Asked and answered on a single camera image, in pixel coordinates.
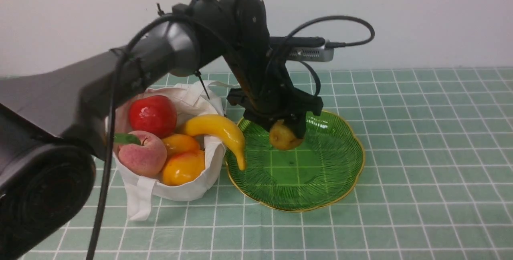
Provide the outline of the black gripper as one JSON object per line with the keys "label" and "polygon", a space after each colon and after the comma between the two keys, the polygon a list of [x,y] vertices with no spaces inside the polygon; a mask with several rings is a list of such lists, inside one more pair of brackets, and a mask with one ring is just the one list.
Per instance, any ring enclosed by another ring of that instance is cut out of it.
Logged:
{"label": "black gripper", "polygon": [[229,68],[240,87],[231,88],[227,94],[229,105],[244,108],[244,118],[269,132],[278,121],[283,121],[296,138],[304,138],[306,116],[311,112],[319,116],[323,100],[319,96],[321,83],[315,70],[307,63],[315,83],[315,93],[308,94],[293,85],[284,62],[273,62],[271,74],[265,76],[259,68],[242,68],[231,63]]}

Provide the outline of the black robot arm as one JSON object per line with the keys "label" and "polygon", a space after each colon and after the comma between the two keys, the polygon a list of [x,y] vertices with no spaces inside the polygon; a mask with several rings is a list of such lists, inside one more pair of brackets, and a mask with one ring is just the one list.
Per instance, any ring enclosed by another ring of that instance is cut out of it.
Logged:
{"label": "black robot arm", "polygon": [[323,102],[295,88],[285,61],[319,37],[271,37],[262,0],[177,4],[120,48],[53,72],[1,81],[1,258],[16,260],[71,220],[96,177],[108,180],[114,115],[166,74],[187,77],[223,57],[240,88],[229,92],[250,120],[284,120],[296,137]]}

